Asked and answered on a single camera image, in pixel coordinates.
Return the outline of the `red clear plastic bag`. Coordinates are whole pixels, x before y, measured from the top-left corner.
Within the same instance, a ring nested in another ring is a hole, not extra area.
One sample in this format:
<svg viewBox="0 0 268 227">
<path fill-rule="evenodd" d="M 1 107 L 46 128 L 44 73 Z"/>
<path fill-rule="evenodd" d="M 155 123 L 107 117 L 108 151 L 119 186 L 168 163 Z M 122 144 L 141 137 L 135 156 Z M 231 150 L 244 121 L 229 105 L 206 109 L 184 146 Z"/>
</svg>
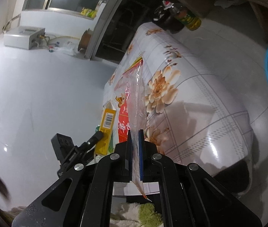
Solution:
<svg viewBox="0 0 268 227">
<path fill-rule="evenodd" d="M 115 100 L 118 105 L 117 131 L 119 142 L 127 139 L 131 131 L 133 143 L 132 182 L 139 193 L 147 199 L 143 181 L 140 181 L 138 132 L 146 128 L 145 85 L 143 80 L 143 58 L 139 56 L 124 71 L 114 88 Z"/>
</svg>

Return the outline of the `yellow paper package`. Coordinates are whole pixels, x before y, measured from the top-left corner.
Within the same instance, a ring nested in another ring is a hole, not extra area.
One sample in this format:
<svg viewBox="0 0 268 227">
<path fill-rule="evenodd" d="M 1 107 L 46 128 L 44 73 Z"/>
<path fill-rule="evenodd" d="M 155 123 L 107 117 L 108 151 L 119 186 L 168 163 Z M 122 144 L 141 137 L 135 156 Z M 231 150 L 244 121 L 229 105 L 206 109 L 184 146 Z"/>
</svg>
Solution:
<svg viewBox="0 0 268 227">
<path fill-rule="evenodd" d="M 103 133 L 103 138 L 95 146 L 95 154 L 105 156 L 113 152 L 113 124 L 116 117 L 116 110 L 109 101 L 104 105 L 102 120 L 96 128 Z"/>
</svg>

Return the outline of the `floral tablecloth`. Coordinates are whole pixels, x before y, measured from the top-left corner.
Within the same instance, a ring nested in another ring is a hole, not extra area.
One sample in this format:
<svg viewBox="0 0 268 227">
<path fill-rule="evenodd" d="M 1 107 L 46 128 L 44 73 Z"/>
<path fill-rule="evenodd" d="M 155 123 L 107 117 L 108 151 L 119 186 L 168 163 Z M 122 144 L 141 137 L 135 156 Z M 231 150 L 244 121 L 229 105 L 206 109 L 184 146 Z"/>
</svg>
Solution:
<svg viewBox="0 0 268 227">
<path fill-rule="evenodd" d="M 145 139 L 174 162 L 197 163 L 237 196 L 252 184 L 247 109 L 206 64 L 154 23 L 138 27 L 105 85 L 103 104 L 116 112 L 112 142 L 126 140 L 129 75 L 142 71 L 139 114 Z"/>
</svg>

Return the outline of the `brass basin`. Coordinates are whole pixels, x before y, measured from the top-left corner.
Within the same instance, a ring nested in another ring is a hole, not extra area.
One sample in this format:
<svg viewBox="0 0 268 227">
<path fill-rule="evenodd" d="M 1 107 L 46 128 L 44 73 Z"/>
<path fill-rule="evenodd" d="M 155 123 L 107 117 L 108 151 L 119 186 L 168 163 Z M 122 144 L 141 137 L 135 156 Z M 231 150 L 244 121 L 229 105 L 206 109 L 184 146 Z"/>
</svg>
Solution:
<svg viewBox="0 0 268 227">
<path fill-rule="evenodd" d="M 81 50 L 86 50 L 88 48 L 89 42 L 91 40 L 93 31 L 91 29 L 86 30 L 81 36 L 80 42 L 78 44 L 78 52 Z"/>
</svg>

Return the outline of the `dark ceramic jar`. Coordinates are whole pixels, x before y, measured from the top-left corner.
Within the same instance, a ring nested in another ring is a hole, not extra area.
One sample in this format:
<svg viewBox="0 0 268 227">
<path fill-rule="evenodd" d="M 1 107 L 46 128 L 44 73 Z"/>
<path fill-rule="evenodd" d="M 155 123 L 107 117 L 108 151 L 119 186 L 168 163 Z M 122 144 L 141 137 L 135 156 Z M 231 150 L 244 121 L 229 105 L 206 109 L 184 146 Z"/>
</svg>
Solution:
<svg viewBox="0 0 268 227">
<path fill-rule="evenodd" d="M 169 10 L 164 10 L 163 5 L 158 6 L 158 8 L 154 10 L 152 21 L 163 30 L 168 30 L 172 34 L 180 32 L 185 27 Z"/>
</svg>

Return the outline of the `cooking oil bottle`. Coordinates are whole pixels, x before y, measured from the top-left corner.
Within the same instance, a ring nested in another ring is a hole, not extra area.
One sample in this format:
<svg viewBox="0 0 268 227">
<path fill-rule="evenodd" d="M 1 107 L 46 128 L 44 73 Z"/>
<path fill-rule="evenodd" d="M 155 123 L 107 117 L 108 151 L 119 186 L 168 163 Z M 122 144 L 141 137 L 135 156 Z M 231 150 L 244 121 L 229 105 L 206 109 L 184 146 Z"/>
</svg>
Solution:
<svg viewBox="0 0 268 227">
<path fill-rule="evenodd" d="M 201 20 L 195 16 L 187 7 L 181 3 L 163 1 L 165 10 L 169 10 L 171 15 L 181 22 L 188 30 L 195 31 L 201 26 Z"/>
</svg>

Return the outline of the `yellow detergent bottle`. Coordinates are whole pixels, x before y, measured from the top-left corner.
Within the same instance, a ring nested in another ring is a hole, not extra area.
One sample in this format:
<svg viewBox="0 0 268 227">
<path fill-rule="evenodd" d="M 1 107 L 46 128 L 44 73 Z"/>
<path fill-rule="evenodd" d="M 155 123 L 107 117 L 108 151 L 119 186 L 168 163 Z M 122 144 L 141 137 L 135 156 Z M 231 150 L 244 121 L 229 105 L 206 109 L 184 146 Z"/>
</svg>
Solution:
<svg viewBox="0 0 268 227">
<path fill-rule="evenodd" d="M 85 7 L 84 7 L 84 8 L 82 9 L 82 11 L 80 12 L 80 14 L 81 14 L 82 16 L 85 16 L 85 17 L 94 19 L 94 18 L 96 18 L 97 10 L 92 10 L 92 9 L 85 8 Z"/>
</svg>

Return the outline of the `white rag on floor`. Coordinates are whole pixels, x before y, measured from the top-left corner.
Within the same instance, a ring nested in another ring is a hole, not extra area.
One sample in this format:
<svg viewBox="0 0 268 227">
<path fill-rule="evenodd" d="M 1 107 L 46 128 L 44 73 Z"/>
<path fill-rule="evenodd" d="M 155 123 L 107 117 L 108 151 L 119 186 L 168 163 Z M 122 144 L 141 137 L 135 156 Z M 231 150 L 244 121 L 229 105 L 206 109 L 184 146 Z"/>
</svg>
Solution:
<svg viewBox="0 0 268 227">
<path fill-rule="evenodd" d="M 219 6 L 223 9 L 229 8 L 231 6 L 238 6 L 243 4 L 245 1 L 244 0 L 216 0 L 214 2 L 215 6 Z"/>
</svg>

